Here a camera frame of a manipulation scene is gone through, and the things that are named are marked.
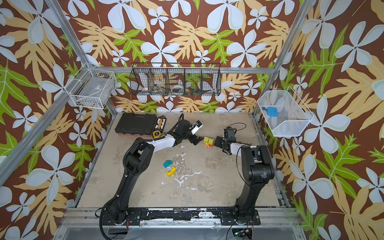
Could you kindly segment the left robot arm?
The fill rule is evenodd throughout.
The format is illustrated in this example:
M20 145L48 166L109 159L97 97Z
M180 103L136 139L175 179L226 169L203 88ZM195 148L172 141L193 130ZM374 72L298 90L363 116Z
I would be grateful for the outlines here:
M126 221L131 193L139 176L149 167L153 154L175 147L184 140L196 146L204 139L196 135L202 127L201 121L191 124L184 119L184 115L181 115L165 135L151 140L137 138L123 157L124 175L116 194L101 208L100 225L107 221L122 225Z

